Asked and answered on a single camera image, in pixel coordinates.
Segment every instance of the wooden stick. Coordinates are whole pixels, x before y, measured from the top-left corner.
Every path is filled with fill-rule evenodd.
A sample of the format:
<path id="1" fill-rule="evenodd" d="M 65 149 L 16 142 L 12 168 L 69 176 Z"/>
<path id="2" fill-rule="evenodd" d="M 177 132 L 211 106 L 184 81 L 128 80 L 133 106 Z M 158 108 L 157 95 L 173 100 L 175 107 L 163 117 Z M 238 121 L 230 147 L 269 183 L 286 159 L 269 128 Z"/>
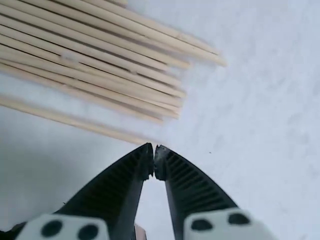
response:
<path id="1" fill-rule="evenodd" d="M 157 124 L 162 124 L 163 123 L 163 120 L 160 119 L 160 118 L 157 118 L 157 117 L 154 117 L 154 116 L 149 116 L 147 114 L 138 112 L 138 111 L 130 109 L 128 107 L 125 107 L 125 106 L 119 105 L 117 103 L 108 101 L 106 98 L 101 98 L 101 97 L 98 97 L 98 96 L 94 96 L 92 94 L 89 94 L 87 92 L 81 91 L 81 90 L 76 89 L 74 87 L 65 85 L 63 83 L 61 84 L 61 83 L 56 82 L 56 81 L 52 81 L 52 80 L 50 80 L 48 78 L 44 78 L 44 77 L 29 73 L 27 71 L 24 71 L 24 70 L 21 70 L 21 69 L 18 69 L 18 68 L 9 66 L 9 65 L 4 65 L 4 64 L 0 63 L 0 71 L 4 72 L 6 74 L 10 74 L 10 75 L 12 75 L 12 76 L 14 76 L 16 78 L 19 78 L 19 79 L 28 80 L 28 81 L 31 81 L 31 82 L 34 82 L 34 83 L 37 83 L 37 84 L 41 84 L 41 85 L 53 88 L 53 89 L 57 89 L 57 90 L 59 90 L 59 91 L 61 91 L 63 93 L 66 93 L 68 95 L 74 96 L 76 98 L 84 99 L 84 100 L 86 100 L 88 102 L 92 102 L 94 104 L 98 104 L 98 105 L 101 105 L 101 106 L 103 106 L 105 108 L 116 110 L 116 111 L 119 111 L 119 112 L 124 113 L 124 114 L 132 115 L 132 116 L 134 116 L 136 118 L 152 121 L 152 122 L 155 122 Z"/>
<path id="2" fill-rule="evenodd" d="M 167 110 L 165 108 L 153 105 L 151 103 L 148 103 L 148 102 L 124 95 L 124 94 L 120 94 L 120 93 L 117 93 L 117 92 L 114 92 L 114 91 L 111 91 L 111 90 L 108 90 L 108 89 L 105 89 L 102 87 L 98 87 L 98 86 L 95 86 L 95 85 L 92 85 L 92 84 L 89 84 L 86 82 L 78 81 L 78 80 L 70 78 L 70 77 L 62 76 L 62 75 L 54 73 L 54 72 L 49 72 L 49 71 L 46 71 L 43 69 L 31 67 L 29 65 L 24 65 L 26 62 L 28 62 L 29 64 L 33 64 L 34 62 L 38 61 L 35 58 L 26 57 L 25 54 L 20 54 L 20 55 L 13 54 L 13 53 L 8 54 L 7 52 L 2 51 L 0 58 L 3 59 L 3 60 L 0 59 L 0 62 L 3 64 L 30 72 L 32 74 L 42 76 L 44 78 L 52 79 L 56 82 L 67 84 L 72 87 L 75 87 L 75 88 L 78 88 L 81 90 L 85 90 L 90 93 L 95 93 L 100 96 L 107 97 L 109 99 L 113 99 L 118 102 L 125 103 L 125 104 L 131 105 L 131 106 L 143 109 L 143 110 L 147 110 L 152 113 L 159 114 L 159 115 L 172 117 L 172 118 L 179 117 L 178 114 L 176 114 L 170 110 Z"/>
<path id="3" fill-rule="evenodd" d="M 109 1 L 114 3 L 114 4 L 122 5 L 124 7 L 128 4 L 127 0 L 109 0 Z"/>
<path id="4" fill-rule="evenodd" d="M 106 52 L 96 50 L 92 47 L 88 47 L 88 46 L 83 45 L 81 43 L 77 43 L 75 41 L 66 39 L 64 37 L 61 37 L 61 36 L 58 36 L 55 34 L 52 34 L 50 32 L 41 30 L 39 28 L 29 26 L 29 25 L 24 24 L 22 22 L 12 20 L 12 19 L 7 18 L 2 15 L 0 15 L 0 23 L 4 26 L 10 27 L 10 28 L 12 26 L 14 26 L 15 29 L 17 29 L 23 33 L 28 33 L 33 36 L 37 36 L 38 38 L 47 40 L 49 42 L 53 42 L 57 45 L 64 46 L 66 48 L 69 48 L 69 49 L 72 49 L 72 50 L 77 51 L 79 53 L 82 53 L 83 55 L 89 55 L 91 57 L 100 59 L 102 61 L 112 62 L 113 64 L 116 64 L 115 62 L 117 62 L 118 60 L 120 60 L 120 62 L 123 61 L 123 59 L 115 57 L 113 55 L 110 55 Z M 162 72 L 158 72 L 158 71 L 150 69 L 148 67 L 144 67 L 144 66 L 135 64 L 133 62 L 129 62 L 129 61 L 125 61 L 125 62 L 126 63 L 128 62 L 130 65 L 134 65 L 136 67 L 136 72 L 141 75 L 147 76 L 149 78 L 152 78 L 152 79 L 155 79 L 160 82 L 167 83 L 167 84 L 173 85 L 173 86 L 179 86 L 181 84 L 181 82 L 178 79 L 174 78 L 173 76 L 169 76 L 169 75 L 164 74 Z"/>
<path id="5" fill-rule="evenodd" d="M 26 2 L 30 2 L 31 4 L 37 4 L 37 2 L 45 3 L 45 0 L 41 0 L 41 1 L 39 1 L 39 0 L 26 0 Z M 71 20 L 69 18 L 66 18 L 61 15 L 52 13 L 50 11 L 41 9 L 39 7 L 35 7 L 30 4 L 27 4 L 27 3 L 24 3 L 21 1 L 17 1 L 17 0 L 6 1 L 4 5 L 6 5 L 7 7 L 14 8 L 16 10 L 22 11 L 24 13 L 42 18 L 44 20 L 48 20 L 52 23 L 59 24 L 61 26 L 67 27 L 67 28 L 75 30 L 77 32 L 89 35 L 91 37 L 103 40 L 105 42 L 111 43 L 111 44 L 113 44 L 113 45 L 111 45 L 112 50 L 114 49 L 114 45 L 117 45 L 121 48 L 130 50 L 132 52 L 141 54 L 143 56 L 147 56 L 147 57 L 152 58 L 154 60 L 163 62 L 165 64 L 169 64 L 169 65 L 179 67 L 179 68 L 184 68 L 184 69 L 187 69 L 190 67 L 188 62 L 176 59 L 172 56 L 169 56 L 169 55 L 160 53 L 158 51 L 152 50 L 150 48 L 147 48 L 145 46 L 141 46 L 139 44 L 130 42 L 130 41 L 125 40 L 121 37 L 109 34 L 107 32 L 101 31 L 101 30 L 98 30 L 98 29 L 93 28 L 91 26 L 88 26 L 83 23 Z M 161 67 L 163 67 L 163 68 L 160 68 L 162 70 L 163 69 L 166 70 L 166 68 L 167 68 L 167 66 L 161 66 Z"/>
<path id="6" fill-rule="evenodd" d="M 126 28 L 120 27 L 118 25 L 115 25 L 113 23 L 110 23 L 108 21 L 105 21 L 101 18 L 86 14 L 82 11 L 78 11 L 76 9 L 61 5 L 59 3 L 55 3 L 53 1 L 48 1 L 48 0 L 27 0 L 25 2 L 29 2 L 31 4 L 34 4 L 38 7 L 50 10 L 51 12 L 66 16 L 71 19 L 75 19 L 78 21 L 81 21 L 86 24 L 90 24 L 92 26 L 98 27 L 100 29 L 107 30 L 112 33 L 116 33 L 118 35 L 137 40 L 139 42 L 155 46 L 157 48 L 166 50 L 166 51 L 171 51 L 171 52 L 178 52 L 181 53 L 181 51 L 170 47 L 162 42 L 155 41 L 153 39 L 150 39 L 146 36 L 140 35 L 136 32 L 130 31 Z"/>
<path id="7" fill-rule="evenodd" d="M 159 107 L 164 108 L 164 109 L 171 110 L 171 111 L 173 111 L 173 112 L 175 112 L 177 114 L 179 114 L 179 112 L 180 112 L 180 108 L 177 107 L 177 106 L 173 106 L 173 105 L 170 105 L 170 104 L 167 104 L 167 103 L 158 102 L 158 101 L 145 100 L 145 99 L 140 98 L 140 97 L 134 97 L 134 96 L 131 96 L 131 97 L 139 99 L 139 100 L 142 100 L 142 101 L 147 101 L 148 103 L 151 103 L 153 105 L 159 106 Z"/>
<path id="8" fill-rule="evenodd" d="M 109 126 L 96 124 L 89 121 L 84 121 L 79 118 L 62 114 L 57 111 L 40 108 L 37 106 L 29 105 L 21 100 L 13 99 L 4 95 L 0 95 L 0 106 L 4 106 L 10 109 L 18 110 L 23 113 L 35 115 L 41 118 L 53 120 L 62 124 L 74 126 L 79 129 L 88 130 L 97 134 L 105 135 L 114 139 L 123 140 L 129 143 L 141 145 L 149 142 L 146 139 L 120 132 Z"/>
<path id="9" fill-rule="evenodd" d="M 5 1 L 5 2 L 1 2 L 1 3 L 9 5 L 9 3 L 18 3 L 18 2 L 13 0 L 13 1 Z M 124 49 L 122 47 L 118 47 L 118 46 L 110 44 L 108 42 L 99 40 L 97 38 L 94 38 L 92 36 L 83 34 L 81 32 L 75 31 L 75 30 L 72 30 L 70 28 L 55 24 L 53 22 L 50 22 L 50 21 L 41 19 L 39 17 L 24 13 L 22 11 L 7 7 L 5 5 L 0 5 L 0 13 L 6 14 L 12 18 L 15 18 L 15 19 L 21 20 L 23 22 L 35 25 L 37 27 L 41 27 L 43 29 L 53 31 L 53 32 L 61 34 L 63 36 L 75 39 L 77 41 L 94 46 L 96 48 L 106 50 L 108 52 L 117 54 L 119 56 L 122 56 L 124 58 L 133 60 L 133 61 L 141 63 L 141 64 L 144 64 L 144 65 L 152 67 L 152 68 L 156 68 L 156 69 L 163 70 L 163 71 L 166 71 L 169 69 L 168 66 L 162 62 L 156 61 L 154 59 L 151 59 L 149 57 L 135 53 L 133 51 Z M 109 53 L 105 53 L 105 54 L 107 54 L 109 56 L 109 60 L 108 60 L 109 63 L 113 63 L 117 66 L 126 68 L 130 71 L 137 71 L 139 67 L 142 67 L 141 65 L 138 65 L 136 63 L 125 60 L 120 57 L 116 57 L 112 54 L 109 54 Z"/>
<path id="10" fill-rule="evenodd" d="M 44 41 L 42 39 L 39 39 L 39 38 L 45 38 L 45 39 L 49 40 L 54 37 L 57 37 L 54 34 L 51 35 L 51 33 L 48 33 L 46 31 L 40 30 L 38 28 L 23 24 L 21 22 L 17 22 L 15 20 L 12 20 L 12 19 L 9 19 L 6 17 L 3 17 L 1 15 L 0 15 L 0 23 L 6 24 L 7 26 L 10 27 L 10 28 L 8 28 L 6 26 L 0 25 L 0 33 L 8 36 L 10 38 L 22 41 L 24 43 L 28 43 L 33 46 L 37 46 L 41 49 L 45 49 L 49 52 L 56 53 L 60 56 L 63 56 L 65 54 L 71 55 L 73 59 L 75 59 L 76 61 L 79 61 L 80 63 L 95 67 L 97 69 L 111 73 L 116 76 L 120 76 L 122 78 L 131 80 L 133 82 L 136 82 L 138 84 L 141 84 L 141 85 L 150 87 L 152 89 L 161 91 L 163 93 L 167 93 L 167 94 L 177 96 L 177 97 L 182 97 L 182 98 L 186 96 L 186 94 L 184 92 L 182 92 L 181 90 L 174 89 L 174 88 L 167 86 L 167 85 L 164 85 L 160 82 L 156 82 L 151 79 L 145 78 L 143 76 L 130 73 L 130 72 L 123 70 L 121 68 L 109 65 L 107 63 L 101 62 L 101 61 L 96 60 L 94 58 L 85 56 L 83 54 L 69 50 L 67 48 L 64 48 L 64 47 L 55 45 L 53 43 Z M 38 38 L 30 36 L 30 35 L 22 33 L 22 32 L 19 32 L 17 30 L 11 29 L 11 28 L 18 29 L 19 31 L 24 31 L 30 35 L 37 36 Z M 69 43 L 69 45 L 68 45 L 69 48 L 71 48 L 73 46 L 73 45 L 71 45 L 70 42 L 67 42 L 67 43 Z"/>
<path id="11" fill-rule="evenodd" d="M 212 52 L 208 52 L 196 46 L 190 45 L 189 43 L 176 39 L 172 36 L 166 35 L 162 32 L 149 28 L 138 22 L 132 21 L 128 18 L 117 15 L 113 12 L 107 11 L 105 9 L 92 5 L 90 3 L 84 2 L 82 0 L 57 0 L 57 1 L 60 3 L 66 4 L 68 6 L 71 6 L 73 8 L 76 8 L 85 13 L 97 16 L 101 19 L 104 19 L 106 21 L 119 25 L 126 29 L 130 29 L 133 32 L 139 33 L 151 39 L 155 39 L 159 42 L 165 43 L 169 46 L 182 50 L 183 52 L 186 52 L 188 54 L 192 54 L 199 58 L 214 61 L 221 66 L 227 65 L 226 61 L 222 57 L 218 56 L 217 54 L 214 54 Z"/>
<path id="12" fill-rule="evenodd" d="M 143 17 L 133 11 L 124 9 L 122 7 L 119 7 L 117 5 L 114 5 L 114 4 L 107 2 L 107 1 L 104 1 L 104 0 L 83 0 L 83 1 L 85 1 L 89 4 L 92 4 L 92 5 L 95 5 L 99 8 L 105 9 L 105 10 L 112 12 L 114 14 L 117 14 L 119 16 L 122 16 L 124 18 L 135 21 L 135 22 L 142 24 L 144 26 L 147 26 L 151 29 L 157 30 L 158 32 L 169 35 L 175 39 L 179 39 L 185 43 L 188 43 L 190 45 L 193 45 L 195 47 L 203 49 L 207 52 L 218 54 L 218 51 L 214 47 L 211 47 L 210 45 L 198 40 L 197 38 L 190 36 L 190 35 L 187 35 L 183 32 L 177 31 L 173 28 L 164 26 L 154 20 Z"/>
<path id="13" fill-rule="evenodd" d="M 155 101 L 159 100 L 159 101 L 164 101 L 165 103 L 167 103 L 167 102 L 172 103 L 173 102 L 174 105 L 181 104 L 180 101 L 178 101 L 176 98 L 174 98 L 170 95 L 167 95 L 167 94 L 164 94 L 164 93 L 159 92 L 157 90 L 151 89 L 149 87 L 140 85 L 140 84 L 135 83 L 133 81 L 129 81 L 127 79 L 109 74 L 107 72 L 100 71 L 96 68 L 93 68 L 93 67 L 81 64 L 81 63 L 76 63 L 76 62 L 72 62 L 72 61 L 63 59 L 59 55 L 56 55 L 54 53 L 45 51 L 43 49 L 34 47 L 34 46 L 26 44 L 26 43 L 23 43 L 21 41 L 12 39 L 10 37 L 0 35 L 0 43 L 7 45 L 7 46 L 10 46 L 11 48 L 18 49 L 20 51 L 32 54 L 34 56 L 40 57 L 42 59 L 60 64 L 60 65 L 63 65 L 63 66 L 69 67 L 69 68 L 77 69 L 77 70 L 85 72 L 85 73 L 89 73 L 89 74 L 103 77 L 103 78 L 105 78 L 106 81 L 110 81 L 110 80 L 116 81 L 118 83 L 123 84 L 125 87 L 130 88 L 133 92 L 138 92 L 139 96 L 141 95 L 141 93 L 144 93 L 143 95 L 144 95 L 145 99 L 151 99 L 151 100 L 155 100 Z M 0 45 L 0 50 L 3 50 L 4 52 L 8 52 L 8 50 L 10 50 L 11 53 L 12 52 L 14 53 L 13 49 L 10 49 L 9 47 L 5 47 L 5 46 L 1 46 L 1 45 Z"/>

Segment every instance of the white table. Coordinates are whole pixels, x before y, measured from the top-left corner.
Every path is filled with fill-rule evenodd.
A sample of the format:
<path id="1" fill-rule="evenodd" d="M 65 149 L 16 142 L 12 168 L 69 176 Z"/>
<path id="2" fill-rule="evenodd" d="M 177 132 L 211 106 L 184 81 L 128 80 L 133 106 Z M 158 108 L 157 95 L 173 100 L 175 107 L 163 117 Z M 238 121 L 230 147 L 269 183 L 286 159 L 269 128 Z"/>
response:
<path id="1" fill-rule="evenodd" d="M 279 239 L 320 239 L 320 1 L 131 0 L 222 50 L 180 77 L 179 120 L 144 122 L 0 75 L 0 93 L 157 139 L 215 180 Z M 136 146 L 0 107 L 0 228 L 60 208 Z M 137 223 L 173 240 L 165 186 L 144 185 Z"/>

